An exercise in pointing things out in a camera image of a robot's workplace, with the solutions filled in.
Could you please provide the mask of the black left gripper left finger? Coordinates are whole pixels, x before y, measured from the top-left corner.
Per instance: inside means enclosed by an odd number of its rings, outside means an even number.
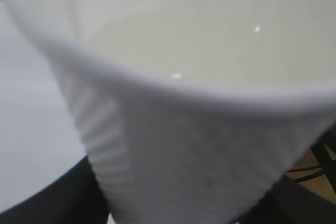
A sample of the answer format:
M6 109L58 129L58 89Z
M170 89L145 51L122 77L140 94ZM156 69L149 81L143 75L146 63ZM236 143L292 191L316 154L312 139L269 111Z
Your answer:
M109 209L84 157L54 183L1 213L1 223L107 223Z

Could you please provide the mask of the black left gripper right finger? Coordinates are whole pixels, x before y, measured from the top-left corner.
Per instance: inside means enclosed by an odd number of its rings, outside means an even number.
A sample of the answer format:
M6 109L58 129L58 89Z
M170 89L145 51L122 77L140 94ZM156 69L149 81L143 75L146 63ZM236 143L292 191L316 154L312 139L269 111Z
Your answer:
M335 204L286 175L238 223L335 223Z

